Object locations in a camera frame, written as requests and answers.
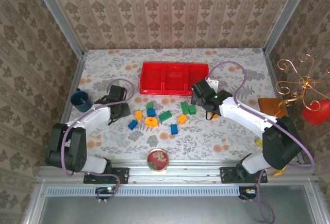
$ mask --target red ornament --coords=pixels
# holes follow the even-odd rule
[[[319,103],[321,107],[318,111],[311,111],[307,108],[303,110],[304,119],[313,125],[320,125],[330,118],[330,100],[319,100]],[[318,106],[319,105],[315,102],[308,107],[311,109],[317,109]]]

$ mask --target red compartment tray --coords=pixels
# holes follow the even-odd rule
[[[144,62],[140,93],[191,96],[191,86],[207,74],[208,65],[203,63]]]

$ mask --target gold wire ornament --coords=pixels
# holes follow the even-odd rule
[[[324,81],[315,81],[313,80],[311,77],[310,77],[310,73],[314,67],[314,64],[315,64],[315,59],[309,55],[309,54],[301,54],[299,56],[299,61],[302,62],[302,63],[305,63],[307,62],[308,60],[312,60],[312,65],[309,69],[309,72],[308,72],[308,75],[307,76],[301,76],[298,71],[296,70],[296,68],[294,67],[293,63],[291,60],[288,60],[288,59],[280,59],[278,62],[277,62],[277,67],[281,70],[281,71],[285,71],[288,69],[288,64],[293,68],[293,70],[295,71],[295,73],[298,75],[299,77],[299,80],[298,81],[279,81],[277,82],[275,88],[276,90],[278,91],[279,94],[281,95],[289,95],[291,93],[291,89],[289,87],[284,87],[284,86],[280,86],[280,84],[282,83],[291,83],[291,84],[298,84],[301,86],[301,91],[300,92],[294,92],[294,93],[291,93],[290,95],[290,98],[286,99],[286,100],[283,100],[281,103],[278,104],[279,108],[280,108],[280,111],[281,111],[281,105],[285,105],[286,107],[292,105],[292,103],[294,103],[294,101],[296,100],[299,100],[299,99],[302,99],[303,101],[303,105],[310,111],[318,111],[320,108],[321,108],[321,104],[317,101],[317,100],[313,100],[311,103],[307,104],[306,101],[305,101],[305,95],[306,95],[306,92],[307,90],[312,90],[318,94],[320,94],[321,96],[325,97],[326,99],[330,99],[329,97],[327,97],[326,95],[320,93],[319,91],[317,91],[315,89],[315,86],[317,84],[320,84],[320,83],[324,83],[328,80],[330,80],[330,77],[329,79],[327,80],[324,80]],[[330,74],[330,66],[327,67],[325,69],[325,71]],[[310,108],[309,106],[311,106],[312,104],[314,103],[317,103],[317,108],[316,109],[312,109]]]

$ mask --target blue block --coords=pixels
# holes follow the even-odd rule
[[[171,133],[172,135],[177,135],[177,125],[171,125]]]
[[[148,109],[146,111],[146,114],[147,114],[148,117],[155,117],[156,116],[156,111],[155,111],[154,108],[151,108],[151,109]]]
[[[136,120],[133,120],[132,122],[130,122],[130,124],[128,125],[128,128],[130,130],[134,130],[134,128],[138,125],[138,122]]]

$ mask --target toy block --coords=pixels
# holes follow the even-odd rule
[[[158,121],[155,117],[146,117],[144,122],[149,127],[156,127],[158,125]]]
[[[158,118],[161,122],[165,121],[166,119],[169,119],[170,117],[172,117],[172,114],[170,111],[162,113],[161,115],[158,116]]]
[[[177,135],[177,125],[171,125],[171,134]]]
[[[189,105],[188,109],[189,109],[189,114],[190,115],[196,114],[196,107],[194,105]]]
[[[152,109],[154,107],[154,104],[152,102],[149,102],[148,104],[146,104],[145,106],[147,109]]]
[[[156,116],[156,111],[155,109],[151,108],[146,111],[146,114],[148,117],[155,117]]]
[[[181,110],[183,114],[189,114],[188,104],[186,102],[181,102]]]
[[[178,121],[178,123],[179,124],[181,124],[181,125],[183,125],[186,121],[187,121],[187,116],[185,116],[184,114],[182,114],[178,119],[177,119],[177,121]]]
[[[135,118],[137,121],[141,121],[142,120],[142,111],[136,111]]]
[[[138,122],[136,120],[133,120],[132,122],[130,122],[130,124],[128,125],[128,128],[130,130],[134,130],[134,128],[138,125]]]

